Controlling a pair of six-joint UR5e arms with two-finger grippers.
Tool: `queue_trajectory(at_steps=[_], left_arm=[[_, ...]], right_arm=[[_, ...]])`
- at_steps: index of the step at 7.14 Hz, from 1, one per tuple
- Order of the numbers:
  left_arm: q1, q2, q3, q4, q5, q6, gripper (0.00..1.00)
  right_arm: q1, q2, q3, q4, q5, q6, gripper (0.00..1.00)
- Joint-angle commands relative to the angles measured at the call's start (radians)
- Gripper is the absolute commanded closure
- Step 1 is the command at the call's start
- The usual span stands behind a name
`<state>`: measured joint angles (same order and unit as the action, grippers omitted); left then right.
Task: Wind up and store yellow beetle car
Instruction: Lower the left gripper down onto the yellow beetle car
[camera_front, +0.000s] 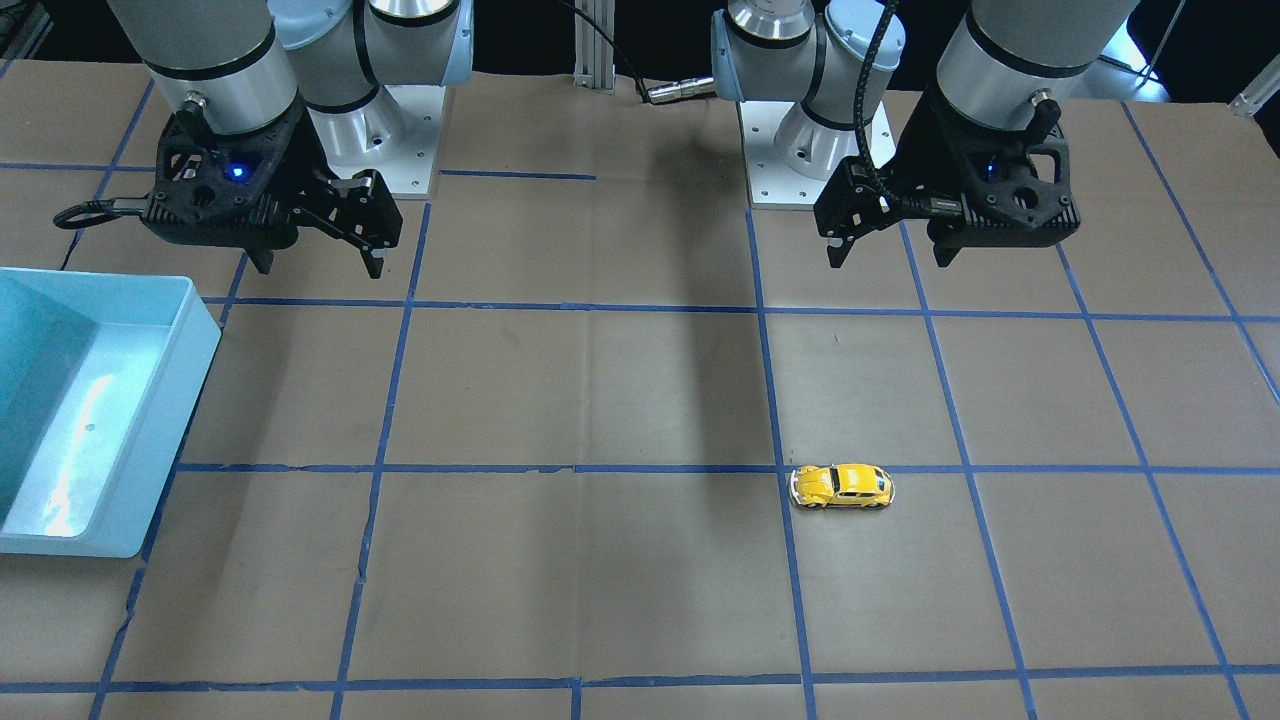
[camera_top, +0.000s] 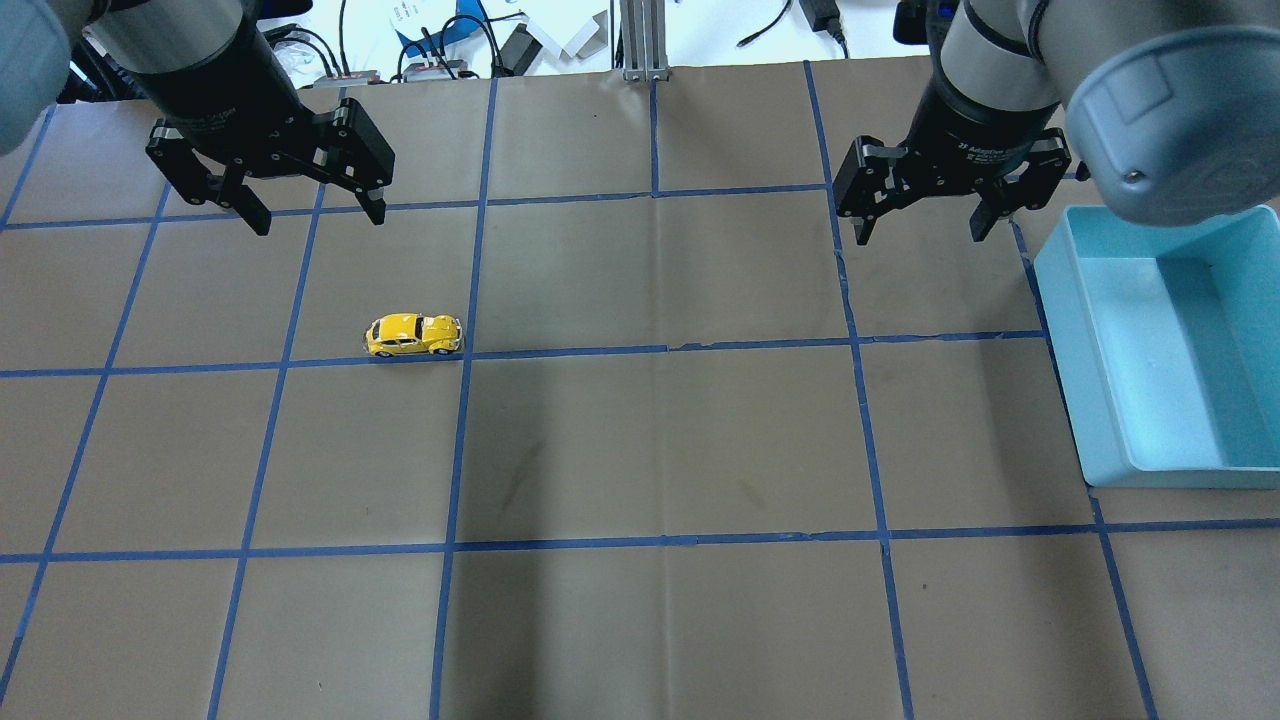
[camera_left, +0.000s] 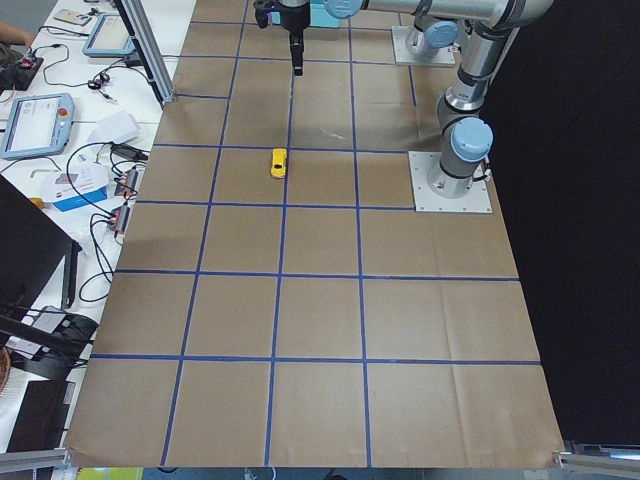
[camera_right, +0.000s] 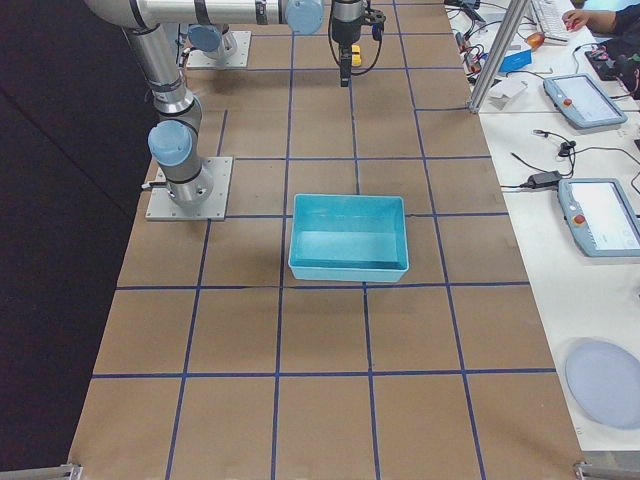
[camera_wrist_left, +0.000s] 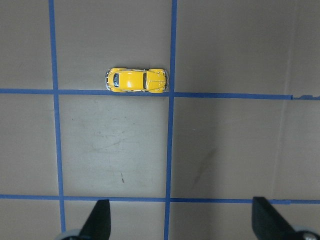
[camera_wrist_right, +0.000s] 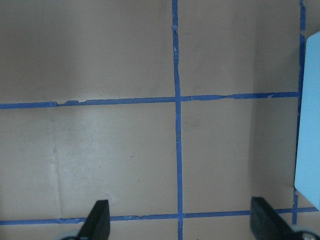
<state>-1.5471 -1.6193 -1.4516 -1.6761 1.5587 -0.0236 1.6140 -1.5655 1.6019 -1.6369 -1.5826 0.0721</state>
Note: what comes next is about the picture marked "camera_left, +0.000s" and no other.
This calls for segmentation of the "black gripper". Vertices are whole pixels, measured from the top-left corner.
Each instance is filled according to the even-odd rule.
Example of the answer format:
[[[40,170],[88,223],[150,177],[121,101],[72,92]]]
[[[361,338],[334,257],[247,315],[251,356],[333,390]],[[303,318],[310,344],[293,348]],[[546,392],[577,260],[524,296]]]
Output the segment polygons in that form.
[[[307,1],[276,1],[257,0],[253,2],[255,19],[260,29],[269,25],[269,16],[278,13],[280,25],[287,31],[297,31],[289,34],[289,47],[292,70],[295,76],[303,75],[304,65],[304,30],[308,27]]]

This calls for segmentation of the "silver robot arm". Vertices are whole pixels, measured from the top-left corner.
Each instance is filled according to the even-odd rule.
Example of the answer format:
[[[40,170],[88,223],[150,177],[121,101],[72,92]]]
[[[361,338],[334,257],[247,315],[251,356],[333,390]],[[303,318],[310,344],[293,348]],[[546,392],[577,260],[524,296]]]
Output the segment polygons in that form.
[[[479,112],[512,32],[475,22],[462,49],[457,77],[438,101],[442,151],[427,173],[427,182],[441,197],[464,197],[477,181],[478,166],[488,157],[494,136]]]
[[[521,14],[521,1],[323,1],[324,8],[334,18],[347,19],[361,10],[389,11],[415,17],[435,16],[452,19],[472,19],[501,25]],[[269,26],[269,16],[278,13],[280,26],[289,32],[292,70],[303,75],[304,30],[311,23],[309,1],[255,1],[256,23],[260,29]]]

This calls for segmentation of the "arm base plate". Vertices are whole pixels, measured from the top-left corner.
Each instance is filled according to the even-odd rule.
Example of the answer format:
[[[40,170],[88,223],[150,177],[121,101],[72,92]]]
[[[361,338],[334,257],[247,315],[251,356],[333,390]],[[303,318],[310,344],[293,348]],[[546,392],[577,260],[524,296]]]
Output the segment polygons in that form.
[[[455,179],[440,167],[440,152],[409,151],[415,210],[422,213],[491,214],[482,166],[471,177]]]
[[[453,67],[455,65],[453,43],[457,35],[457,25],[448,21],[437,22],[424,31],[411,26],[393,26],[395,63]]]

